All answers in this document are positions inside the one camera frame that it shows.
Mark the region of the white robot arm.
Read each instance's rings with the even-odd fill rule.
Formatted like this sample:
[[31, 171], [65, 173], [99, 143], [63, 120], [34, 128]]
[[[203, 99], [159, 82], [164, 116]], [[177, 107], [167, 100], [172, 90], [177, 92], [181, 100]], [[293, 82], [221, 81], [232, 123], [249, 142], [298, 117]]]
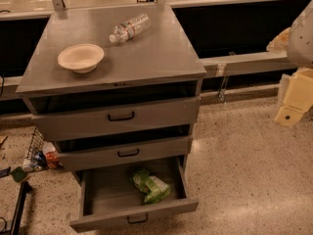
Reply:
[[313, 1], [266, 47], [271, 53], [286, 53], [297, 66], [292, 75], [283, 75], [282, 101], [274, 118], [281, 126], [293, 126], [313, 107]]

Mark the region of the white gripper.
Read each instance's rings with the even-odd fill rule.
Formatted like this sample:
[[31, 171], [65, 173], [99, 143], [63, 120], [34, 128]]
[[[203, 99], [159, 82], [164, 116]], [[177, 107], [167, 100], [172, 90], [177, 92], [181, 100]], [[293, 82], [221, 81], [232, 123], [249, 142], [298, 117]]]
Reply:
[[[268, 52], [287, 51], [290, 28], [284, 29], [266, 47]], [[283, 74], [279, 88], [279, 109], [274, 122], [294, 126], [313, 107], [313, 70], [299, 68], [292, 75]]]

